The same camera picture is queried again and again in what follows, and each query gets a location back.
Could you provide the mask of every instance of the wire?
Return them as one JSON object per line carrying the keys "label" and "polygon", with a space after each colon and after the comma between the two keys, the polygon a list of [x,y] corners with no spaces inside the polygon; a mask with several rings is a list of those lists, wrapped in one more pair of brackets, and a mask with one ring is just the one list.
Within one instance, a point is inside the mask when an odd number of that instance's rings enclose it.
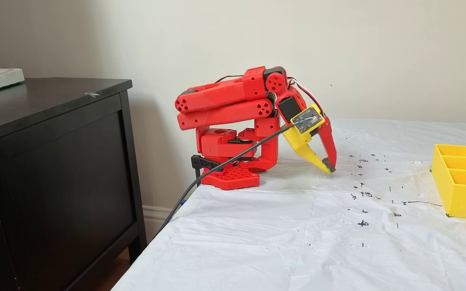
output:
{"label": "wire", "polygon": [[222,77],[220,79],[218,79],[217,81],[215,81],[215,83],[219,83],[220,81],[222,81],[223,79],[226,79],[226,78],[230,78],[230,77],[242,77],[244,75],[242,74],[230,74],[230,75],[227,75],[226,77]]}
{"label": "wire", "polygon": [[316,103],[316,105],[319,107],[319,109],[321,110],[321,114],[323,115],[323,117],[325,116],[325,112],[323,111],[323,109],[321,108],[321,105],[320,103],[318,103],[318,101],[316,100],[316,98],[314,98],[314,95],[312,95],[312,93],[307,90],[307,88],[303,87],[299,82],[298,80],[296,80],[296,78],[293,78],[293,77],[287,77],[287,79],[291,79],[292,81],[294,81],[294,83],[296,83],[296,85],[298,85],[298,87],[303,91],[305,92],[305,94],[307,94],[309,96],[309,98],[312,99],[312,101],[314,101],[314,103]]}
{"label": "wire", "polygon": [[186,195],[188,195],[188,193],[190,192],[190,190],[200,181],[202,180],[202,178],[206,177],[207,175],[215,172],[216,170],[226,166],[227,164],[229,164],[230,162],[233,162],[235,160],[238,160],[238,158],[240,158],[241,156],[245,155],[246,153],[249,153],[250,151],[252,151],[253,149],[261,146],[263,143],[267,142],[268,140],[270,140],[271,138],[274,138],[275,136],[285,132],[285,131],[288,131],[289,129],[291,129],[292,127],[295,127],[296,125],[298,124],[301,124],[305,121],[309,121],[309,120],[314,120],[316,117],[309,117],[309,118],[305,118],[301,121],[298,121],[288,127],[282,127],[281,129],[279,129],[278,131],[276,131],[275,133],[273,133],[272,135],[264,138],[263,140],[260,140],[260,142],[257,142],[256,144],[253,144],[251,147],[249,147],[247,150],[241,152],[240,154],[230,158],[229,160],[223,162],[222,164],[219,164],[218,166],[214,167],[214,168],[211,168],[209,171],[207,171],[206,173],[203,173],[202,175],[200,175],[198,178],[196,178],[192,183],[190,183],[190,185],[188,186],[188,188],[186,188],[186,190],[183,192],[183,195],[181,195],[181,198],[179,198],[179,200],[177,201],[176,205],[174,205],[174,208],[172,208],[172,211],[170,212],[170,214],[168,214],[168,217],[167,219],[165,219],[165,222],[163,222],[163,225],[161,225],[161,227],[159,228],[159,230],[157,231],[156,235],[154,236],[154,238],[163,230],[163,228],[165,228],[165,226],[170,222],[170,220],[172,219],[172,217],[174,216],[174,214],[176,213],[177,211],[177,208],[179,207],[179,205],[181,205],[181,202],[183,201],[183,199],[186,197]]}

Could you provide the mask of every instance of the circuit board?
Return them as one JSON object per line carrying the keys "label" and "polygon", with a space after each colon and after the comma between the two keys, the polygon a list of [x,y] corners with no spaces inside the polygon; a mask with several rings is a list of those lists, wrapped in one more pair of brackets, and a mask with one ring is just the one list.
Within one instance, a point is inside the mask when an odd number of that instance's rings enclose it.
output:
{"label": "circuit board", "polygon": [[311,121],[305,121],[301,124],[296,125],[296,128],[299,130],[299,132],[302,134],[309,129],[312,129],[313,127],[316,127],[318,124],[322,124],[324,122],[323,117],[321,114],[313,107],[308,107],[307,109],[303,110],[300,112],[300,114],[294,116],[291,121],[292,123],[299,122],[301,120],[304,120],[305,118],[310,118],[310,117],[316,117],[315,120]]}

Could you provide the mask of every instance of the table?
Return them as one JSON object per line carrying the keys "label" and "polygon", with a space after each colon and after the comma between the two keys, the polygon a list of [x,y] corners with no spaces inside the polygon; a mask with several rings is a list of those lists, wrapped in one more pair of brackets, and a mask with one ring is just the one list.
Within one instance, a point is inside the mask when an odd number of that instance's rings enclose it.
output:
{"label": "table", "polygon": [[0,89],[0,290],[88,290],[146,247],[130,80]]}
{"label": "table", "polygon": [[466,291],[466,219],[430,173],[434,144],[466,145],[466,124],[332,124],[330,177],[280,138],[259,187],[200,186],[113,291]]}

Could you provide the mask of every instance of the red base plate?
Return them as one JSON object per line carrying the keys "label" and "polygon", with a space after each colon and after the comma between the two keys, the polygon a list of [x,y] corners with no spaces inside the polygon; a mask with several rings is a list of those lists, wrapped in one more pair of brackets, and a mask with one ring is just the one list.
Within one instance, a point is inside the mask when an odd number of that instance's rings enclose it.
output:
{"label": "red base plate", "polygon": [[207,175],[202,184],[212,185],[222,190],[256,187],[260,185],[260,176],[248,169],[235,166],[225,169],[222,175]]}

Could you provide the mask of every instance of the dresser top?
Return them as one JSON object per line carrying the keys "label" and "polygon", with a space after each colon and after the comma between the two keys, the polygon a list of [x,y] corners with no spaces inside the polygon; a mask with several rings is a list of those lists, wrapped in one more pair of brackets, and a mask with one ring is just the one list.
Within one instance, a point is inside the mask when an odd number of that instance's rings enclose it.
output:
{"label": "dresser top", "polygon": [[27,78],[0,89],[0,137],[130,88],[130,80]]}

